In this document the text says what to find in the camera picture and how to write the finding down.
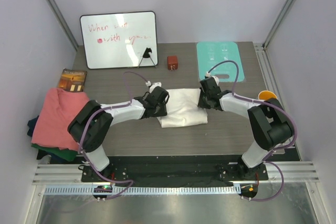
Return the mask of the small white whiteboard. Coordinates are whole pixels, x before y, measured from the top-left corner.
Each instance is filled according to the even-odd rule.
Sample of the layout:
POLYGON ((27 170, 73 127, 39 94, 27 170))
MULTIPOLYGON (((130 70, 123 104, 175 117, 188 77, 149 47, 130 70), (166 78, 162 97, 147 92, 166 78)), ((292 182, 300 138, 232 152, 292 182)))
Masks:
MULTIPOLYGON (((158 65, 156 15, 153 11, 82 15, 81 35, 89 69, 135 68, 146 48, 158 65)), ((144 59, 140 67, 153 67, 144 59)))

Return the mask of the red brown cube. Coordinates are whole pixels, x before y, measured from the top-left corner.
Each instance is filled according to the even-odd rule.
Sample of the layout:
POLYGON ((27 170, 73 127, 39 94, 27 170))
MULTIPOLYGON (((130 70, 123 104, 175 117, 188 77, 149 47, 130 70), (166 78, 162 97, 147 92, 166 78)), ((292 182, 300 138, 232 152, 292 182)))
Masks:
POLYGON ((177 56, 167 56, 167 68, 170 71, 175 71, 178 69, 179 63, 177 56))

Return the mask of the white t shirt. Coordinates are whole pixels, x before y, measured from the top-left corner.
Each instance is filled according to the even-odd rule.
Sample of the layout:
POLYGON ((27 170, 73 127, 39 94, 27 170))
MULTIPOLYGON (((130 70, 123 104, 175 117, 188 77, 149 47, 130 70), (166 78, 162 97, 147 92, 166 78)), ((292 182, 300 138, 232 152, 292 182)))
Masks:
POLYGON ((162 128, 188 127, 208 123, 207 112, 198 107, 200 89, 168 89, 167 115, 158 118, 162 128))

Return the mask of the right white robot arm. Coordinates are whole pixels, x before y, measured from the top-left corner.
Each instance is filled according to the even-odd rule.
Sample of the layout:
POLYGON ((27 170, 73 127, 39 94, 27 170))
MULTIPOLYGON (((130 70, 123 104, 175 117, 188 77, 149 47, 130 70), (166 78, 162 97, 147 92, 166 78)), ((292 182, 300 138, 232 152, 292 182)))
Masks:
POLYGON ((238 178, 252 179, 276 146, 295 137, 295 126, 276 98, 255 100, 223 91, 216 77, 206 77, 200 85, 198 107, 249 119, 254 141, 237 161, 238 178))

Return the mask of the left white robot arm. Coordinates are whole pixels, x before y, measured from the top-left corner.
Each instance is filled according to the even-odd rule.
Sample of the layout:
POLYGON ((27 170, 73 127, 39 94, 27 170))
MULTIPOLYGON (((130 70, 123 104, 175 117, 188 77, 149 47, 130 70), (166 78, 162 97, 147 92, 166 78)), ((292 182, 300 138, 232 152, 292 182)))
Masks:
POLYGON ((109 128, 126 121, 166 116, 169 97, 169 92, 156 83, 143 96, 128 102, 102 105, 90 100, 86 103, 68 125, 68 133, 79 144, 78 153, 93 165, 98 180, 105 182, 112 174, 102 146, 109 128))

